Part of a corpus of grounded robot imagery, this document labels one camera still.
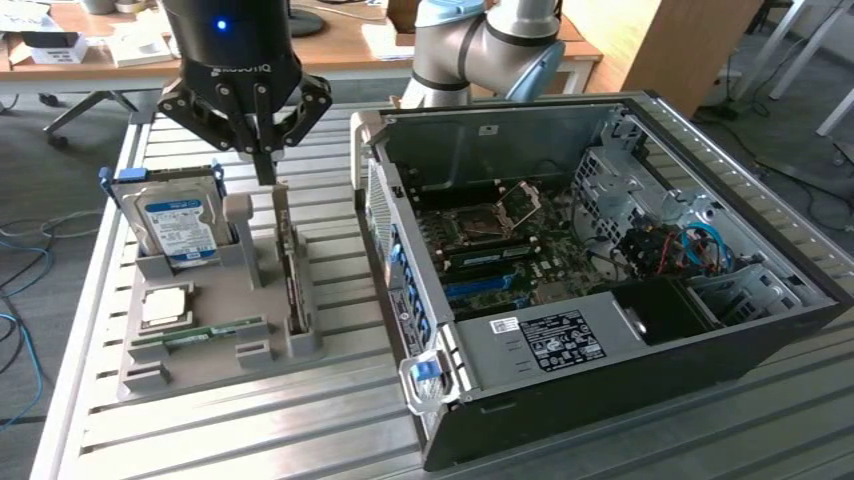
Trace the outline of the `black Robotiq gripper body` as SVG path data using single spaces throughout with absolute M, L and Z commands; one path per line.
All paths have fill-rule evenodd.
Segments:
M 242 111 L 277 113 L 302 76 L 290 44 L 286 1 L 165 1 L 181 54 L 178 78 L 209 100 L 236 87 Z

